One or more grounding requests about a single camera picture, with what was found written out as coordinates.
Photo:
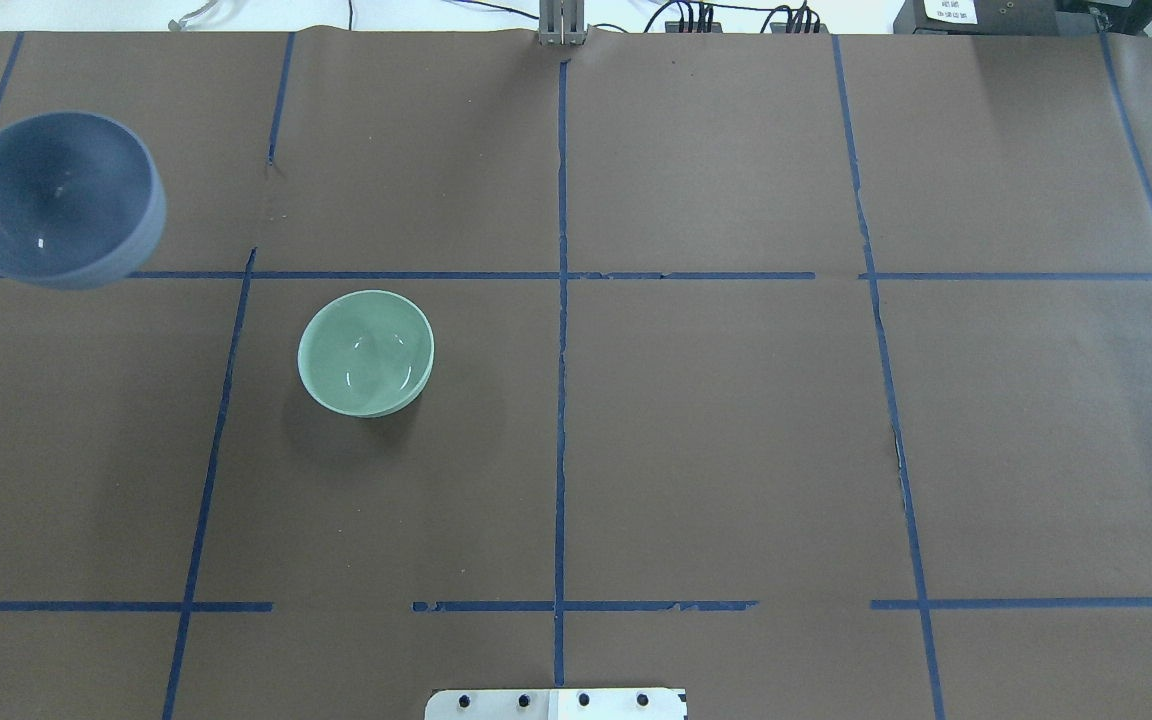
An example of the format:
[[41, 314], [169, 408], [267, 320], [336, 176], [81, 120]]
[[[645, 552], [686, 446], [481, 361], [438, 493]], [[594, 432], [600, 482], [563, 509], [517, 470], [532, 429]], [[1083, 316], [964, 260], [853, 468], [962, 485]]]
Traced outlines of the blue bowl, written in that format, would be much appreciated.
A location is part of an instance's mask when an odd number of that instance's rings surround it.
[[141, 270], [162, 237], [166, 191], [119, 120], [50, 111], [0, 129], [0, 275], [90, 290]]

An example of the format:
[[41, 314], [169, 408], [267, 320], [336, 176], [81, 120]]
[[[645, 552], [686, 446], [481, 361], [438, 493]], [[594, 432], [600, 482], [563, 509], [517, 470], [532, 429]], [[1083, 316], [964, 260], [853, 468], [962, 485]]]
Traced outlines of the green bowl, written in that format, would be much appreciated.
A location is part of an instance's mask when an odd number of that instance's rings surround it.
[[433, 324], [397, 293], [347, 293], [306, 323], [296, 361], [308, 396], [333, 414], [366, 419], [397, 414], [420, 396], [433, 373]]

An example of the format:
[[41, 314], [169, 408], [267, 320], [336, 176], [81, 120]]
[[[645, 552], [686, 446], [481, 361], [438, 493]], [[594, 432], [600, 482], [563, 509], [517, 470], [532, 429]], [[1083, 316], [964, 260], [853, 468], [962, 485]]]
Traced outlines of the far orange black connector box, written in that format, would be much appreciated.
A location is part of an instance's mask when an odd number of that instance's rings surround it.
[[[664, 13], [676, 9], [677, 18], [664, 20]], [[652, 26], [660, 26], [666, 33], [676, 35], [712, 35], [722, 31], [717, 20], [717, 5], [699, 3], [699, 1], [669, 1], [660, 6], [652, 18]]]

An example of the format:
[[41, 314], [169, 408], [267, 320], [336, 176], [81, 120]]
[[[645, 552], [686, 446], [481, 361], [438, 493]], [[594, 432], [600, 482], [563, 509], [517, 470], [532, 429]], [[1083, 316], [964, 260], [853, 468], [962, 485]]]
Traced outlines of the orange black connector box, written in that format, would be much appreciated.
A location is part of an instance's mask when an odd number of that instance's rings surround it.
[[808, 1], [797, 6], [778, 5], [765, 14], [760, 26], [767, 35], [827, 35], [828, 29], [820, 15]]
[[[664, 20], [664, 13], [676, 9], [677, 18]], [[660, 26], [666, 33], [676, 35], [712, 35], [722, 31], [717, 20], [717, 5], [699, 3], [699, 1], [669, 1], [660, 6], [652, 18], [652, 26]]]

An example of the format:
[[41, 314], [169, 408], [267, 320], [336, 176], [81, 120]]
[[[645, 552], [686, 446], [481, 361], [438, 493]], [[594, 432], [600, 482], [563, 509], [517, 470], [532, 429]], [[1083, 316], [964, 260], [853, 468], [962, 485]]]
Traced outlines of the near orange black connector box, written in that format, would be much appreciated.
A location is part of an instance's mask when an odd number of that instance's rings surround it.
[[827, 35], [828, 29], [820, 15], [808, 1], [797, 6], [778, 5], [765, 14], [760, 26], [767, 35]]

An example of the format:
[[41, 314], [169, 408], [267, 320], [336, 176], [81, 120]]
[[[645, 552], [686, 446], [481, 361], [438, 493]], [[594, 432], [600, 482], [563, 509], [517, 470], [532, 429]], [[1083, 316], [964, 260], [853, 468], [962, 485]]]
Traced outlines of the brown paper table cover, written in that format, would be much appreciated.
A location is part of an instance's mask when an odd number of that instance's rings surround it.
[[1152, 719], [1152, 38], [0, 32], [54, 109], [169, 217], [0, 279], [0, 719]]

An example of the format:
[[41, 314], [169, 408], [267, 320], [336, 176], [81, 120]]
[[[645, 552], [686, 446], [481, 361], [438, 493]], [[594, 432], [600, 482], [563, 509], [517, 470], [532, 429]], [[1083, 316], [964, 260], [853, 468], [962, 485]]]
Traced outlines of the black computer box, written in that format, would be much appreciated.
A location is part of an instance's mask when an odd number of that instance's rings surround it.
[[904, 1], [895, 35], [1058, 36], [1055, 1]]

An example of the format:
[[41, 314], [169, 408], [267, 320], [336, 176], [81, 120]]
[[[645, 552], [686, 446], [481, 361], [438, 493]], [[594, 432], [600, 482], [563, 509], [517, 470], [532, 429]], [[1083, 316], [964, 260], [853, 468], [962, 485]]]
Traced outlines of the aluminium frame post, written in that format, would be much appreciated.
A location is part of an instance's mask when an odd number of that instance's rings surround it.
[[538, 41], [541, 46], [579, 46], [588, 41], [584, 0], [541, 0], [538, 3]]

